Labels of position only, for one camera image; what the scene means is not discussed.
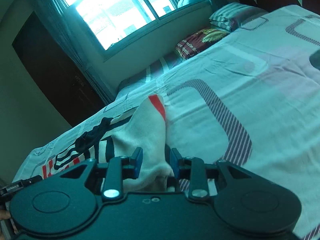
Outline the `person's left hand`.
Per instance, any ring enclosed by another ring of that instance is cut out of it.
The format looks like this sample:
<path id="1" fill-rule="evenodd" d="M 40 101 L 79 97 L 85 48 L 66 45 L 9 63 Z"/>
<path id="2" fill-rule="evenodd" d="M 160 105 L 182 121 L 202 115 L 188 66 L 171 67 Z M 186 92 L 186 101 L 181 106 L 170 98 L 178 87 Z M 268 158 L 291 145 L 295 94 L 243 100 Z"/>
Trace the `person's left hand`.
<path id="1" fill-rule="evenodd" d="M 0 219 L 1 220 L 8 220 L 11 219 L 11 214 L 7 210 L 0 210 Z M 18 230 L 14 224 L 12 224 L 12 228 L 14 229 L 14 233 L 17 234 Z"/>

